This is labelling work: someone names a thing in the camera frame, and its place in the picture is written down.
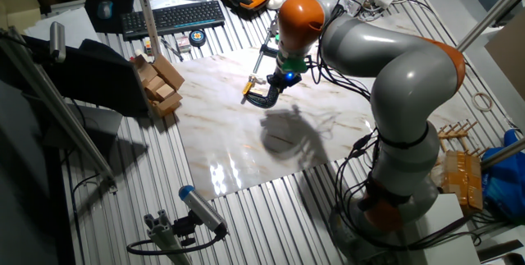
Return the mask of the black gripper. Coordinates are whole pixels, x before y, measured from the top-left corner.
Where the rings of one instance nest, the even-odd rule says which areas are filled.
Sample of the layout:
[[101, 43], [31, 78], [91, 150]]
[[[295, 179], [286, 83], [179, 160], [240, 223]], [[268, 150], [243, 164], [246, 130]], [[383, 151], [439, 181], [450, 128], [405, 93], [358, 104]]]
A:
[[275, 70], [273, 74], [267, 75], [267, 82], [270, 85], [269, 92], [272, 94], [281, 94], [284, 89], [298, 84], [301, 80], [300, 73], [293, 71]]

